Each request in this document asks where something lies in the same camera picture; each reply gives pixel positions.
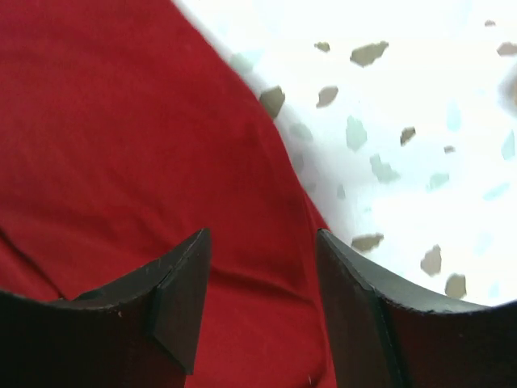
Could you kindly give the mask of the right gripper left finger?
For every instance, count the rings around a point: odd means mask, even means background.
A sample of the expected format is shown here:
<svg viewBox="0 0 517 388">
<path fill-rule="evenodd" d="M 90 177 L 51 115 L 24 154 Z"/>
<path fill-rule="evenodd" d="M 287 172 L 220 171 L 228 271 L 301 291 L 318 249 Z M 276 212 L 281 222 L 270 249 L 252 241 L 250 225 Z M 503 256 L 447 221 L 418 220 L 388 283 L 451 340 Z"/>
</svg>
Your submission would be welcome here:
<svg viewBox="0 0 517 388">
<path fill-rule="evenodd" d="M 1 294 L 4 387 L 182 387 L 195 366 L 211 261 L 202 229 L 67 301 Z"/>
</svg>

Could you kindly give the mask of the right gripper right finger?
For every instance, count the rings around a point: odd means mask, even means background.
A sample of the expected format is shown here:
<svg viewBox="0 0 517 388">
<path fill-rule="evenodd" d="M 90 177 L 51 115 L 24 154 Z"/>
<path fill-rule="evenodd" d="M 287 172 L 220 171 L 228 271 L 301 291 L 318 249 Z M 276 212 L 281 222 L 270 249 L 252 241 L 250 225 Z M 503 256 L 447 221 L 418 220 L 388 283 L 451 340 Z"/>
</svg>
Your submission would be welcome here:
<svg viewBox="0 0 517 388">
<path fill-rule="evenodd" d="M 418 286 L 328 230 L 317 274 L 340 387 L 513 387 L 516 304 L 488 307 Z"/>
</svg>

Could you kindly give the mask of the dark red t-shirt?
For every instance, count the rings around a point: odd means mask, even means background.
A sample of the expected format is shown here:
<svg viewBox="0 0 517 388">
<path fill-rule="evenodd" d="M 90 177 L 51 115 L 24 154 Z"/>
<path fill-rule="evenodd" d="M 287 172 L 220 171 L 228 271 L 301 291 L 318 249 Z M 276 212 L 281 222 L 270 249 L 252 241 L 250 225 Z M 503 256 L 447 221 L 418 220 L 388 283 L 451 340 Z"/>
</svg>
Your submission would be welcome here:
<svg viewBox="0 0 517 388">
<path fill-rule="evenodd" d="M 72 298 L 202 228 L 190 387 L 333 387 L 325 222 L 244 82 L 169 1 L 1 4 L 1 286 Z"/>
</svg>

